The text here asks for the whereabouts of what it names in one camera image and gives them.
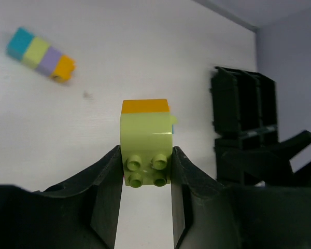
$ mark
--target lime green duplo brick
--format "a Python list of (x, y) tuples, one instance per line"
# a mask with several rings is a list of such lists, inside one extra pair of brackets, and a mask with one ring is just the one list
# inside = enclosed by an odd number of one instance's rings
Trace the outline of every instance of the lime green duplo brick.
[(126, 185), (170, 183), (173, 118), (166, 113), (121, 114), (121, 153)]
[(35, 37), (24, 53), (22, 63), (32, 69), (37, 68), (49, 47), (50, 44), (47, 41)]

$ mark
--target lego duplo brick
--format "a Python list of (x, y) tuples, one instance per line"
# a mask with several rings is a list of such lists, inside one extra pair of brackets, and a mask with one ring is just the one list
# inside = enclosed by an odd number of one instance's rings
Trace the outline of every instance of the lego duplo brick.
[(22, 63), (32, 69), (37, 68), (49, 47), (50, 44), (47, 41), (35, 37), (24, 53)]
[(120, 140), (126, 185), (161, 187), (170, 183), (175, 120), (169, 112), (121, 114)]
[(160, 113), (169, 112), (166, 99), (157, 100), (124, 100), (122, 113)]
[(57, 82), (65, 82), (72, 76), (72, 71), (75, 69), (75, 61), (67, 55), (62, 55), (57, 63), (54, 71), (51, 73), (50, 78)]
[(22, 27), (18, 28), (7, 46), (7, 53), (11, 57), (21, 61), (34, 37), (26, 29)]
[(37, 71), (45, 76), (50, 76), (55, 70), (62, 53), (50, 46), (37, 67)]

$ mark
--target teal duplo brick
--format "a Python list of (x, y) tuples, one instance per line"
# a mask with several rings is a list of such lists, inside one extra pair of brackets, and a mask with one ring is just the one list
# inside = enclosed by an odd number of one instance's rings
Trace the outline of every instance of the teal duplo brick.
[(33, 38), (34, 35), (24, 28), (18, 28), (7, 46), (7, 53), (11, 57), (21, 61)]

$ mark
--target orange duplo brick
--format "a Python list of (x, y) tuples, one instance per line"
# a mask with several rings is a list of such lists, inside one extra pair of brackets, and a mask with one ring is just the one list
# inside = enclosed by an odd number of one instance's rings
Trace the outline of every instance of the orange duplo brick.
[(122, 113), (167, 113), (169, 112), (168, 101), (158, 100), (124, 100)]
[(65, 82), (70, 79), (74, 69), (75, 61), (66, 55), (62, 55), (56, 68), (49, 77), (57, 82)]

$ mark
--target purple duplo brick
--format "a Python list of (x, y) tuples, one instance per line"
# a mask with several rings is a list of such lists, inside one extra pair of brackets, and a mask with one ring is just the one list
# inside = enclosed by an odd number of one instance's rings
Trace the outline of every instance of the purple duplo brick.
[(60, 51), (50, 46), (40, 64), (36, 68), (36, 71), (46, 76), (50, 76), (58, 64), (61, 56), (62, 53)]

